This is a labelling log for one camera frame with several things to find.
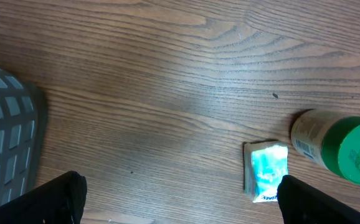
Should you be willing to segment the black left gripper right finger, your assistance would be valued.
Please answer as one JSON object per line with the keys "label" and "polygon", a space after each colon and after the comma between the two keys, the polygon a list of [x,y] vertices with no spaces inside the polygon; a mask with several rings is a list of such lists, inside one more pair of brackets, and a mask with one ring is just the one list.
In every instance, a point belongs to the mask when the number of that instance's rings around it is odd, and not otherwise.
{"label": "black left gripper right finger", "polygon": [[292,175],[277,188],[284,224],[360,224],[360,212]]}

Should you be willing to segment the green lid jar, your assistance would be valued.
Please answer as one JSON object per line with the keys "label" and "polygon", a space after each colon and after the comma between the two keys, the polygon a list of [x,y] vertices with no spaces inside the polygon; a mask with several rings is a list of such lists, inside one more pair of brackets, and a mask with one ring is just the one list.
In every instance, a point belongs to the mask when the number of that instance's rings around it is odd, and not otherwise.
{"label": "green lid jar", "polygon": [[360,116],[308,110],[295,120],[290,137],[300,154],[360,185]]}

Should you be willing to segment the teal tissue packet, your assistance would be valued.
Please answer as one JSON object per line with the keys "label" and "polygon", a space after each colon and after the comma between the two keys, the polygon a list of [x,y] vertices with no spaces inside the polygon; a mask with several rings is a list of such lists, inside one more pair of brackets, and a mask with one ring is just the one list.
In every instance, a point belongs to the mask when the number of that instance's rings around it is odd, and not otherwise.
{"label": "teal tissue packet", "polygon": [[288,146],[280,141],[244,144],[244,192],[253,203],[276,202],[288,174]]}

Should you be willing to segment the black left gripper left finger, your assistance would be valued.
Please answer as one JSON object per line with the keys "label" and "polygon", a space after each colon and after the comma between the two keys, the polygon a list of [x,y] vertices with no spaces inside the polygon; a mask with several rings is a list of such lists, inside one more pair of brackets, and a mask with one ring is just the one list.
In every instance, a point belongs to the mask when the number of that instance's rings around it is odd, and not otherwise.
{"label": "black left gripper left finger", "polygon": [[86,196],[86,178],[69,171],[0,206],[0,223],[79,224]]}

